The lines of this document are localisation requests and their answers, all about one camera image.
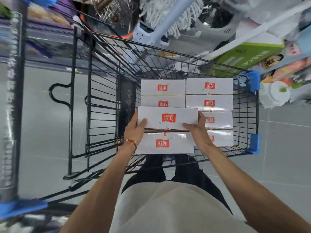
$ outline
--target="tiled floor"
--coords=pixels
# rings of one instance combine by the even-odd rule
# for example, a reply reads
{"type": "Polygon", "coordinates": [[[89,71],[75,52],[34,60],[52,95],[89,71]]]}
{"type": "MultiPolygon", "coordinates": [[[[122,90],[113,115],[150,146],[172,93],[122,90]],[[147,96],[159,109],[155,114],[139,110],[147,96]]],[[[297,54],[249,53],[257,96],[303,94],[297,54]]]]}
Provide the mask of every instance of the tiled floor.
{"type": "MultiPolygon", "coordinates": [[[[6,72],[5,65],[0,65],[0,72],[6,72]]],[[[47,93],[51,84],[68,83],[69,80],[69,73],[26,69],[19,185],[22,197],[41,197],[70,185],[62,180],[67,171],[69,111],[65,105],[53,102],[47,93]]],[[[83,97],[86,82],[85,76],[76,76],[73,128],[75,153],[81,153],[84,149],[83,97]]],[[[0,73],[1,108],[4,104],[4,92],[5,73],[0,73]]],[[[68,100],[68,94],[69,91],[61,90],[56,96],[68,100]]],[[[232,161],[311,223],[311,106],[289,104],[271,110],[261,107],[259,112],[260,154],[233,157],[232,161]]],[[[73,162],[73,170],[81,170],[85,166],[84,158],[73,162]]],[[[200,163],[200,167],[223,192],[235,217],[243,219],[241,211],[211,163],[200,163]]],[[[174,168],[165,170],[165,173],[167,179],[171,179],[174,168]]],[[[123,184],[130,176],[125,176],[123,184]]],[[[79,191],[87,190],[92,183],[94,181],[79,191]]],[[[82,197],[77,197],[67,202],[77,204],[81,199],[82,197]]]]}

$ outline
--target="red string bracelet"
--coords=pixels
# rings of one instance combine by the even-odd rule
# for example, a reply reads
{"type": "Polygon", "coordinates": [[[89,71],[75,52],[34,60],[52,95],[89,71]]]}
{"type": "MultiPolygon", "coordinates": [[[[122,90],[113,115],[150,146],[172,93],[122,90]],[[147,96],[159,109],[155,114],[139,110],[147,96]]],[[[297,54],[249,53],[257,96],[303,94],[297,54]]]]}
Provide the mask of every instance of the red string bracelet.
{"type": "Polygon", "coordinates": [[[137,141],[133,141],[133,140],[129,140],[129,139],[126,139],[125,141],[132,142],[135,145],[135,150],[134,150],[134,152],[135,152],[137,149],[137,145],[136,145],[137,141]]]}

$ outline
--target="beige shirt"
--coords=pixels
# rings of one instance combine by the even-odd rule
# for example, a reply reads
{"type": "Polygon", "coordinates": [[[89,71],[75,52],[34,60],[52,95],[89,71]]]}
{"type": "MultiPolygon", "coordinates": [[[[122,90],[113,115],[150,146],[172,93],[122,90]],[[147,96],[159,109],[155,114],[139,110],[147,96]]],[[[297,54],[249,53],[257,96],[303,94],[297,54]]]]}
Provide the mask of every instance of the beige shirt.
{"type": "Polygon", "coordinates": [[[110,233],[256,232],[194,185],[164,181],[129,187],[119,198],[110,233]]]}

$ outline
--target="leg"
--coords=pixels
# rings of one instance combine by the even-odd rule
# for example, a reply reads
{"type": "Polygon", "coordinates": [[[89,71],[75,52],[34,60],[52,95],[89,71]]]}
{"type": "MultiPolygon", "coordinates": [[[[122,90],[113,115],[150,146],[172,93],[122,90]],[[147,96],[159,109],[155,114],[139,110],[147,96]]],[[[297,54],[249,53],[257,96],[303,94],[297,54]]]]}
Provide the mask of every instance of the leg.
{"type": "Polygon", "coordinates": [[[165,173],[161,167],[163,164],[162,154],[147,155],[146,162],[139,169],[137,174],[132,176],[125,186],[122,193],[130,186],[141,182],[162,182],[165,181],[165,173]]]}
{"type": "Polygon", "coordinates": [[[222,196],[221,191],[208,178],[208,176],[205,175],[203,170],[199,168],[199,164],[198,163],[183,164],[195,161],[196,160],[193,157],[188,156],[186,154],[176,154],[175,155],[176,165],[178,164],[180,165],[176,167],[175,176],[171,181],[196,185],[197,187],[205,190],[210,195],[219,200],[231,212],[228,204],[226,203],[224,197],[222,196]]]}

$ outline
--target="shopping cart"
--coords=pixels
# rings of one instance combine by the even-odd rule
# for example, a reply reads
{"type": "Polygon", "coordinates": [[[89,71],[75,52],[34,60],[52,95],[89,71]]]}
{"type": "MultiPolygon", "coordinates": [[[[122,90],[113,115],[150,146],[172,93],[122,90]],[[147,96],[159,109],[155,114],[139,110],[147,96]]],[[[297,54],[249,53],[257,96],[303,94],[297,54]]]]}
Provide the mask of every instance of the shopping cart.
{"type": "MultiPolygon", "coordinates": [[[[6,218],[26,212],[45,208],[51,204],[59,203],[86,194],[78,190],[88,182],[98,179],[104,172],[99,166],[113,158],[122,144],[122,138],[127,123],[131,120],[135,109],[140,105],[140,82],[142,79],[185,79],[187,77],[233,77],[233,124],[234,146],[220,147],[228,157],[257,154],[260,152],[260,135],[258,128],[258,89],[259,74],[232,66],[214,63],[201,58],[183,55],[163,48],[134,43],[122,39],[118,33],[114,36],[103,35],[92,31],[82,19],[75,16],[73,25],[73,51],[71,82],[68,85],[53,84],[49,88],[51,99],[64,104],[69,108],[69,145],[68,145],[68,171],[64,173],[64,180],[71,180],[70,186],[60,192],[33,200],[21,200],[18,197],[18,170],[21,143],[21,114],[23,101],[23,83],[25,66],[25,36],[27,29],[27,0],[14,0],[12,12],[12,41],[8,62],[7,78],[7,124],[4,138],[4,154],[2,155],[2,179],[0,185],[0,217],[6,218]],[[74,115],[74,81],[77,59],[77,43],[83,42],[89,49],[88,55],[88,86],[85,96],[87,108],[86,143],[81,154],[74,154],[73,143],[73,115],[74,115]],[[61,101],[54,96],[56,87],[70,89],[70,101],[61,101]],[[72,161],[85,157],[87,165],[80,171],[72,171],[72,161]],[[63,194],[66,197],[49,201],[51,198],[63,194]]],[[[69,6],[48,0],[38,4],[50,7],[56,2],[64,7],[69,6]]],[[[191,162],[205,162],[208,159],[198,149],[189,154],[194,159],[191,162]]],[[[126,174],[135,173],[146,160],[146,154],[133,154],[126,168],[126,174]]],[[[176,164],[173,155],[168,155],[161,167],[169,168],[176,164]]]]}

